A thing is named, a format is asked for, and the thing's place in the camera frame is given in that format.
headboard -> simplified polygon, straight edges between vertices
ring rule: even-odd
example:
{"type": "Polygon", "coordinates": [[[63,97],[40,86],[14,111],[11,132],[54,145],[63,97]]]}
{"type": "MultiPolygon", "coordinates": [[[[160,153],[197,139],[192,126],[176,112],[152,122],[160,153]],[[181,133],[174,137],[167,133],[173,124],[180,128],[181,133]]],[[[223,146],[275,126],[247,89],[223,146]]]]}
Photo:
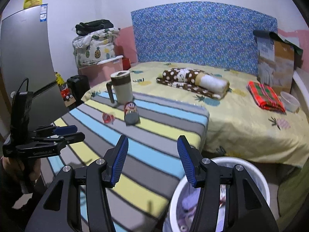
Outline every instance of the headboard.
{"type": "Polygon", "coordinates": [[[171,3],[131,12],[139,62],[194,63],[257,75],[253,30],[277,19],[234,5],[171,3]]]}

red folded cloth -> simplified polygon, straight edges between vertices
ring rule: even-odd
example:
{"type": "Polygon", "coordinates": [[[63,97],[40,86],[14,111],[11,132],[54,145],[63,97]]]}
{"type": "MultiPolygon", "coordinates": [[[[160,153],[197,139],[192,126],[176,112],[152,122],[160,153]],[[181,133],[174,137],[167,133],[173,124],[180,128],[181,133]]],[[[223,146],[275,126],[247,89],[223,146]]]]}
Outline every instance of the red folded cloth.
{"type": "Polygon", "coordinates": [[[285,113],[281,100],[271,87],[250,81],[248,89],[260,108],[285,113]]]}

small cardboard box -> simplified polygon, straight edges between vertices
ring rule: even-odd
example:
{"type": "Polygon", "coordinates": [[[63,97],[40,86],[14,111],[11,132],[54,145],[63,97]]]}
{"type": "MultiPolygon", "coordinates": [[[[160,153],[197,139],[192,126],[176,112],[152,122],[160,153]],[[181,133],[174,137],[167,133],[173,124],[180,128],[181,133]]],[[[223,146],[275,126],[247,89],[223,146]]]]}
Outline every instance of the small cardboard box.
{"type": "Polygon", "coordinates": [[[274,32],[253,31],[253,34],[258,48],[258,81],[272,87],[278,95],[281,91],[290,93],[294,67],[301,66],[299,61],[295,63],[301,60],[299,48],[284,42],[274,32]]]}

black cable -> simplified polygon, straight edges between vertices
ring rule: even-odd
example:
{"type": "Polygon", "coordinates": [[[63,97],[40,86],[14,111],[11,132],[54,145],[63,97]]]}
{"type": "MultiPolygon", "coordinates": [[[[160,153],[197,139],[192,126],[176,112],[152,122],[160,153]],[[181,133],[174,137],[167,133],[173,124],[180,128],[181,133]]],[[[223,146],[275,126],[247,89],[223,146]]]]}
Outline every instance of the black cable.
{"type": "Polygon", "coordinates": [[[28,78],[25,78],[25,79],[21,82],[21,84],[20,84],[20,86],[19,86],[19,88],[18,88],[18,90],[17,90],[16,93],[18,93],[18,92],[20,91],[20,89],[21,89],[21,87],[23,86],[23,84],[24,84],[25,81],[27,81],[26,91],[28,91],[29,79],[28,79],[28,78]]]}

yellow stripe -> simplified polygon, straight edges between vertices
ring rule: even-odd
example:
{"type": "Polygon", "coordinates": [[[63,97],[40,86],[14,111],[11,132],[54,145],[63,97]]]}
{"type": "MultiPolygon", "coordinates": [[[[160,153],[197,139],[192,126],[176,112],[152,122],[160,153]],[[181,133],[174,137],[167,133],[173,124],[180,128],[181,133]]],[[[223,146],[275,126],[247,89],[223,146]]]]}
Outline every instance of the yellow stripe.
{"type": "MultiPolygon", "coordinates": [[[[61,118],[55,121],[55,125],[67,126],[61,118]]],[[[99,158],[84,142],[71,144],[70,147],[87,165],[99,158]]],[[[120,180],[113,190],[134,206],[157,218],[168,204],[166,198],[140,186],[123,174],[121,174],[120,180]]]]}
{"type": "MultiPolygon", "coordinates": [[[[123,111],[110,107],[108,105],[93,101],[93,100],[88,100],[87,102],[85,102],[84,104],[91,106],[101,112],[106,112],[106,113],[113,113],[113,115],[115,116],[115,118],[120,119],[122,121],[124,121],[124,114],[123,111]]],[[[193,133],[193,132],[188,132],[188,131],[184,131],[181,129],[177,129],[175,127],[169,126],[169,125],[165,125],[165,124],[161,124],[146,118],[142,118],[140,117],[140,123],[136,124],[135,126],[150,131],[152,133],[161,135],[163,137],[167,137],[167,138],[171,138],[173,140],[177,140],[178,137],[180,135],[185,135],[189,144],[199,148],[200,145],[200,135],[193,133]]]]}

